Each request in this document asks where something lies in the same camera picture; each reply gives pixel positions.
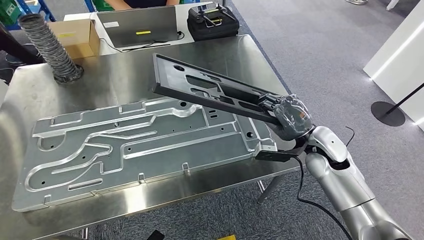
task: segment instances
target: white table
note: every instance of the white table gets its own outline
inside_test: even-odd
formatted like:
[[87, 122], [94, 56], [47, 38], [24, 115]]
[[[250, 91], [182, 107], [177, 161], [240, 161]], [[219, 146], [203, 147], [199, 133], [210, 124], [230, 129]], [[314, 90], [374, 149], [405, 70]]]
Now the white table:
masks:
[[[192, 35], [190, 34], [189, 29], [187, 27], [187, 18], [189, 17], [189, 9], [196, 7], [196, 6], [201, 6], [201, 5], [210, 4], [210, 3], [212, 3], [212, 2], [208, 1], [208, 2], [197, 2], [197, 3], [190, 3], [190, 4], [175, 5], [176, 29], [177, 29], [177, 31], [181, 31], [181, 32], [184, 33], [184, 38], [182, 38], [180, 40], [169, 41], [167, 43], [154, 43], [154, 44], [151, 45], [151, 47], [163, 46], [164, 44], [178, 45], [178, 44], [186, 44], [186, 43], [194, 42], [194, 39], [193, 39]], [[117, 51], [117, 50], [115, 50], [115, 49], [113, 49], [112, 47], [109, 46], [109, 45], [111, 45], [111, 46], [114, 46], [114, 45], [112, 44], [112, 41], [109, 38], [108, 34], [106, 33], [105, 28], [103, 27], [102, 23], [100, 22], [99, 18], [97, 17], [96, 12], [67, 14], [67, 15], [65, 15], [63, 20], [64, 21], [72, 21], [72, 20], [80, 20], [80, 19], [92, 19], [92, 20], [95, 21], [95, 30], [98, 34], [98, 37], [101, 38], [101, 40], [100, 40], [100, 55], [109, 55], [109, 54], [119, 53], [119, 51]], [[126, 49], [140, 48], [140, 47], [143, 47], [145, 45], [146, 44], [135, 45], [135, 46], [131, 46], [131, 47], [120, 47], [120, 48], [117, 47], [116, 49], [118, 49], [120, 51], [124, 51]]]

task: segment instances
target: stainless steel table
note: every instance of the stainless steel table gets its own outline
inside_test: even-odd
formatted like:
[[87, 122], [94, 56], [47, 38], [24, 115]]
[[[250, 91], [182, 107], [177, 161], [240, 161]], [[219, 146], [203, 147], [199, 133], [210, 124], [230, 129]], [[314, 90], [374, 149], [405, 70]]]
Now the stainless steel table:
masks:
[[[149, 91], [154, 52], [287, 94], [248, 35], [85, 58], [80, 61], [83, 78], [69, 85], [56, 84], [45, 64], [18, 68], [0, 108], [0, 239], [57, 236], [298, 168], [296, 161], [246, 159], [41, 210], [13, 211], [11, 201], [35, 121], [159, 97]], [[277, 144], [280, 149], [294, 145]]]

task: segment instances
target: cardboard box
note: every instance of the cardboard box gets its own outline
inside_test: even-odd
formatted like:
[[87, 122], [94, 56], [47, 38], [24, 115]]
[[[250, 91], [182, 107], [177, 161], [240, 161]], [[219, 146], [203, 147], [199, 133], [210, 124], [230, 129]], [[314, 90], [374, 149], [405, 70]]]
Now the cardboard box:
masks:
[[100, 39], [93, 20], [56, 21], [48, 26], [72, 59], [99, 55]]

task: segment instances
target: person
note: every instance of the person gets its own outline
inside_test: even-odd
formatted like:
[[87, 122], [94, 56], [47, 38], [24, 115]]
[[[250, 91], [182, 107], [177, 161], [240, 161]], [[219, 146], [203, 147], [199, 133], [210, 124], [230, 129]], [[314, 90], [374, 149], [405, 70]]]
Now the person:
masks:
[[105, 0], [116, 11], [177, 5], [180, 0]]

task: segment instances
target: mounting hole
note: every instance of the mounting hole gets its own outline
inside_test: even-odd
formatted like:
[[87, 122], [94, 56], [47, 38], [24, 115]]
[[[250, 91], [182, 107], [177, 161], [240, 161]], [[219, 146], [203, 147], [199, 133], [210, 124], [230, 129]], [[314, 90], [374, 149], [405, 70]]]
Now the mounting hole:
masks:
[[174, 65], [173, 68], [178, 70], [178, 71], [181, 71], [181, 72], [184, 72], [184, 70], [185, 70], [184, 67], [178, 66], [178, 65]]

